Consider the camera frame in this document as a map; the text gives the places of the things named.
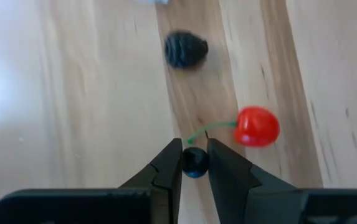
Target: toy cherry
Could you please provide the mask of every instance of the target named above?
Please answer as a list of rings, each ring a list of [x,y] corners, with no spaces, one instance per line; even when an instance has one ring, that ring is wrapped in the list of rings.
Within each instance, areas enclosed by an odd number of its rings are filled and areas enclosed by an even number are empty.
[[[277,140],[280,132],[278,119],[271,112],[259,106],[248,106],[239,112],[236,121],[205,126],[188,138],[188,144],[193,144],[201,133],[216,126],[234,127],[235,140],[249,147],[268,146]]]

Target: wooden table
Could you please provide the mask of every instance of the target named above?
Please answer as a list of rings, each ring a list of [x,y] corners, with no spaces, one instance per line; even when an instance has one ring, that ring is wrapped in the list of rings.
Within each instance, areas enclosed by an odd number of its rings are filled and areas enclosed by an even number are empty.
[[[175,29],[207,39],[200,70],[165,65]],[[0,197],[118,187],[247,105],[278,116],[274,145],[210,136],[296,186],[357,187],[357,1],[0,0]],[[184,177],[180,223],[219,223],[207,176]]]

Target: black bead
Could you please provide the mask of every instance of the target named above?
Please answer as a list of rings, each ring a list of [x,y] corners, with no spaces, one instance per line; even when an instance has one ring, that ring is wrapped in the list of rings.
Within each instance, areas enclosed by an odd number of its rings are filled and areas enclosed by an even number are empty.
[[[183,152],[183,171],[188,177],[199,178],[209,169],[209,155],[198,147]]]
[[[164,44],[167,63],[173,68],[190,68],[207,55],[207,42],[187,31],[170,33]]]

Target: red cherry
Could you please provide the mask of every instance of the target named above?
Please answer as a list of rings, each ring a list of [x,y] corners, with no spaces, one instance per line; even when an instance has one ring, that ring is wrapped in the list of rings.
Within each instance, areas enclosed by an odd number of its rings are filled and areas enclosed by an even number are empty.
[[[264,147],[277,140],[278,135],[278,119],[268,110],[250,106],[239,112],[234,137],[240,144]]]

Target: green stem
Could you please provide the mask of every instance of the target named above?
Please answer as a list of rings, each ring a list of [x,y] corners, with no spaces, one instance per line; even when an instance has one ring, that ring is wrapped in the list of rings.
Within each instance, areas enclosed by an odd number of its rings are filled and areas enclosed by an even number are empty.
[[[189,137],[186,142],[188,144],[193,144],[194,140],[202,133],[206,132],[209,129],[216,128],[216,127],[221,127],[221,126],[227,126],[227,127],[236,127],[236,121],[228,121],[228,122],[218,122],[218,123],[212,123],[208,124],[205,127],[201,128],[200,130],[196,131],[191,137]]]

